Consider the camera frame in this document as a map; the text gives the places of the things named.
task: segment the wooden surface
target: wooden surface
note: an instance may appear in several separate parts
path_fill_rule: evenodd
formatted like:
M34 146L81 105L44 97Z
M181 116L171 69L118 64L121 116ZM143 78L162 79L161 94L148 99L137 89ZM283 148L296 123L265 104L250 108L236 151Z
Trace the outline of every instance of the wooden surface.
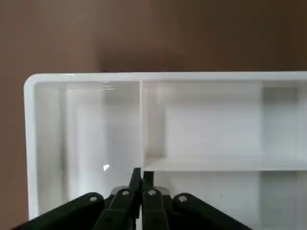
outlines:
M33 73L306 70L304 0L1 0L0 229L27 220Z

